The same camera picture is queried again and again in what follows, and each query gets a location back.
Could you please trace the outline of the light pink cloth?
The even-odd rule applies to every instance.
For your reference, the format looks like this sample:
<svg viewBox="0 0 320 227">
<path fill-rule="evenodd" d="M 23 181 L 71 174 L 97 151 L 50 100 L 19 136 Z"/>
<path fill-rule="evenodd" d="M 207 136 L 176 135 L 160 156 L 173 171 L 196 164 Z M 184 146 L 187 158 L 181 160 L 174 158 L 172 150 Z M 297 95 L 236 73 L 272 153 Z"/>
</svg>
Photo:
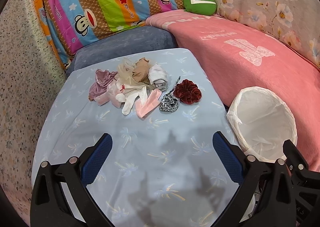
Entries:
<svg viewBox="0 0 320 227">
<path fill-rule="evenodd" d="M 113 81 L 107 86 L 107 91 L 100 96 L 97 96 L 94 100 L 99 106 L 102 106 L 110 101 L 114 107 L 120 108 L 121 102 L 116 99 L 116 96 L 120 93 L 121 91 L 117 87 L 116 82 Z"/>
</svg>

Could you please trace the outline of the white sock with red trim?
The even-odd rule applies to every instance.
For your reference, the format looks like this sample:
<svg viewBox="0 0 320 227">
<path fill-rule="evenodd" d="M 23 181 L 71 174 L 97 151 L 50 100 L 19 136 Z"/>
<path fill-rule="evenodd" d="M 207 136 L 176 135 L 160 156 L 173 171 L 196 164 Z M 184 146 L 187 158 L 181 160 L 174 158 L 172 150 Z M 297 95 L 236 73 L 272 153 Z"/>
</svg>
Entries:
<svg viewBox="0 0 320 227">
<path fill-rule="evenodd" d="M 116 95 L 116 100 L 124 103 L 122 113 L 128 115 L 136 101 L 140 98 L 141 104 L 145 104 L 148 99 L 146 85 L 127 85 L 124 83 L 117 83 L 120 93 Z"/>
</svg>

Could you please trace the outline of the mauve satin cloth bag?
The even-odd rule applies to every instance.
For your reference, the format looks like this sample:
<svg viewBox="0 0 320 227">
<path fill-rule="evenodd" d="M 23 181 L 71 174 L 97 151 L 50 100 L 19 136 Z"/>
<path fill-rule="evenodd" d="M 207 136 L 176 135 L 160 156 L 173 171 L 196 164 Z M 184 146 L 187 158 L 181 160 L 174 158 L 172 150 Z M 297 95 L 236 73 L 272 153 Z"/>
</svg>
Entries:
<svg viewBox="0 0 320 227">
<path fill-rule="evenodd" d="M 96 97 L 104 94 L 107 91 L 108 85 L 115 80 L 117 74 L 118 72 L 97 69 L 94 75 L 95 81 L 89 89 L 89 101 L 94 101 Z"/>
</svg>

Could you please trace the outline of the dark red velvet scrunchie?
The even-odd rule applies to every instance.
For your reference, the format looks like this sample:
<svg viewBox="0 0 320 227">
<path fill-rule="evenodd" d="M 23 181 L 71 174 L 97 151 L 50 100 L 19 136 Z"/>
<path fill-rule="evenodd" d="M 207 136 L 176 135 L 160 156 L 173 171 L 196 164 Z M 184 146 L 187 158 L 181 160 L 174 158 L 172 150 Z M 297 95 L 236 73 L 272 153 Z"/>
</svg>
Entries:
<svg viewBox="0 0 320 227">
<path fill-rule="evenodd" d="M 184 79 L 176 86 L 173 95 L 186 105 L 197 103 L 202 98 L 202 93 L 198 86 L 188 79 Z"/>
</svg>

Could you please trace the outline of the pink paper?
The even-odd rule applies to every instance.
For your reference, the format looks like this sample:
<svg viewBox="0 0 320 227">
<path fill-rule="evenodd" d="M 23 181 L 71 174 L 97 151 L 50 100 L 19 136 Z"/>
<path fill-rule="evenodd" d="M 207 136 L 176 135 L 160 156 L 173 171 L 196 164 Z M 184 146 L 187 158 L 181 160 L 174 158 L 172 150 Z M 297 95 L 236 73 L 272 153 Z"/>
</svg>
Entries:
<svg viewBox="0 0 320 227">
<path fill-rule="evenodd" d="M 159 89 L 154 89 L 151 91 L 146 102 L 142 105 L 140 99 L 135 102 L 136 114 L 139 118 L 144 118 L 148 113 L 157 108 L 160 104 L 159 98 L 162 92 Z"/>
</svg>

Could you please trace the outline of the leopard print scrunchie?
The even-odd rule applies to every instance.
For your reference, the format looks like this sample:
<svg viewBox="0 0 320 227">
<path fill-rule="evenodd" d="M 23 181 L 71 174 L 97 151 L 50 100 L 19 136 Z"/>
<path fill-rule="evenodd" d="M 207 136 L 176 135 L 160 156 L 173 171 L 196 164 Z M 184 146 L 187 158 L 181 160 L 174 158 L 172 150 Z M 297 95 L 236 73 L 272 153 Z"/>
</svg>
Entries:
<svg viewBox="0 0 320 227">
<path fill-rule="evenodd" d="M 177 111 L 177 109 L 178 109 L 178 98 L 174 97 L 173 92 L 176 89 L 180 79 L 181 79 L 181 77 L 179 77 L 176 80 L 176 82 L 174 84 L 174 87 L 171 89 L 171 91 L 166 93 L 163 96 L 163 98 L 161 99 L 160 104 L 159 104 L 159 110 L 161 112 L 174 113 L 175 111 Z"/>
</svg>

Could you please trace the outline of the beige tulle mesh scrap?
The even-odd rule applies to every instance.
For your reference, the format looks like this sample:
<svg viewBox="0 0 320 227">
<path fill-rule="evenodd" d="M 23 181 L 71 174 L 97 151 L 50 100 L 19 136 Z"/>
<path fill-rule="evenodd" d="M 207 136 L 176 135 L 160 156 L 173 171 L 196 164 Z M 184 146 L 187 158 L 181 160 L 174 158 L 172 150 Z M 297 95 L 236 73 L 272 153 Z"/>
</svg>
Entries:
<svg viewBox="0 0 320 227">
<path fill-rule="evenodd" d="M 116 80 L 121 84 L 137 86 L 139 83 L 133 78 L 134 64 L 127 58 L 122 60 L 117 66 Z"/>
</svg>

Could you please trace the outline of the tan stocking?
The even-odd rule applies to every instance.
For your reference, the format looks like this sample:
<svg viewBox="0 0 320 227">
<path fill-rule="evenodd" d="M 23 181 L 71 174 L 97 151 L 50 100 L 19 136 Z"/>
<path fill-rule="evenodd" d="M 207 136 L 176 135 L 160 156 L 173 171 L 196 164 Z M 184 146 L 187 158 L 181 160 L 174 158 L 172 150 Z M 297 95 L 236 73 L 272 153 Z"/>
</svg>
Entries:
<svg viewBox="0 0 320 227">
<path fill-rule="evenodd" d="M 132 78 L 137 83 L 143 83 L 148 79 L 149 69 L 150 69 L 149 60 L 146 58 L 141 58 L 135 64 L 134 69 L 132 71 Z"/>
</svg>

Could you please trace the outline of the white grey sock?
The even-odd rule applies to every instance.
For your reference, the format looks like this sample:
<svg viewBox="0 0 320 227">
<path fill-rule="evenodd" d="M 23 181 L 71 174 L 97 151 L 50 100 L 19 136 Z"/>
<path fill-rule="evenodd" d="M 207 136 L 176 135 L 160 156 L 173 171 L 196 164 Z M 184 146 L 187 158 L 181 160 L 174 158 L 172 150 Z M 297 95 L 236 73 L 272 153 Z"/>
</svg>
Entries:
<svg viewBox="0 0 320 227">
<path fill-rule="evenodd" d="M 159 64 L 155 64 L 149 69 L 148 78 L 150 84 L 155 86 L 161 92 L 167 90 L 168 75 L 167 72 Z"/>
</svg>

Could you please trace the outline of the trash bin with white liner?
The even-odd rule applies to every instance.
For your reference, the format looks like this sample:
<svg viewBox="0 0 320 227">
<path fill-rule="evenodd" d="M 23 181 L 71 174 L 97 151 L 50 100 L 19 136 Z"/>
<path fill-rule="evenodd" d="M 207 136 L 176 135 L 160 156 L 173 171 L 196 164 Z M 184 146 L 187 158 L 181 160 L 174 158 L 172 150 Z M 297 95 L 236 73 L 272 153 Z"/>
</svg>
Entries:
<svg viewBox="0 0 320 227">
<path fill-rule="evenodd" d="M 240 90 L 227 112 L 227 120 L 244 154 L 259 161 L 286 160 L 284 141 L 297 144 L 295 117 L 287 104 L 269 89 Z"/>
</svg>

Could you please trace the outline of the pink blanket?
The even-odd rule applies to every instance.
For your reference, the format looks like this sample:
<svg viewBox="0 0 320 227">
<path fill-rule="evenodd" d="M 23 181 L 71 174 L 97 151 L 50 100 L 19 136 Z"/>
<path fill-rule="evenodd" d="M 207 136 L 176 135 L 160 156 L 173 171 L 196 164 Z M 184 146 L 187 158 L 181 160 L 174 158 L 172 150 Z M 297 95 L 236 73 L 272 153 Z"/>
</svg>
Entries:
<svg viewBox="0 0 320 227">
<path fill-rule="evenodd" d="M 299 151 L 319 170 L 319 70 L 313 64 L 272 36 L 217 15 L 173 10 L 146 24 L 172 33 L 193 53 L 224 104 L 246 87 L 276 93 L 295 117 Z"/>
</svg>

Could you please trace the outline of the blue-grey velvet pillow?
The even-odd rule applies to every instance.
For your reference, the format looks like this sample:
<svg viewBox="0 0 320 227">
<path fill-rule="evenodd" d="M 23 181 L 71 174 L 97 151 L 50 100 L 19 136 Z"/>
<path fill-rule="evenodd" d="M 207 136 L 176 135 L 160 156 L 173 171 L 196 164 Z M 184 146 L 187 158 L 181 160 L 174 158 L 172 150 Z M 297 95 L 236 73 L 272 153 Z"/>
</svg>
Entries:
<svg viewBox="0 0 320 227">
<path fill-rule="evenodd" d="M 89 44 L 76 52 L 66 75 L 96 63 L 146 51 L 177 48 L 172 33 L 152 26 L 135 27 Z"/>
</svg>

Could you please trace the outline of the green checkmark plush cushion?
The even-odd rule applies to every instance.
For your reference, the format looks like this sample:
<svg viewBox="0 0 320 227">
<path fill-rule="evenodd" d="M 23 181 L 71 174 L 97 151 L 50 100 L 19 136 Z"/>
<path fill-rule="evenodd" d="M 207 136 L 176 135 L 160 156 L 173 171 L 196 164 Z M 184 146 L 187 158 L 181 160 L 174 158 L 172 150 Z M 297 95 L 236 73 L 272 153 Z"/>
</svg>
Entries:
<svg viewBox="0 0 320 227">
<path fill-rule="evenodd" d="M 212 16 L 217 9 L 216 0 L 183 0 L 184 8 L 193 14 Z"/>
</svg>

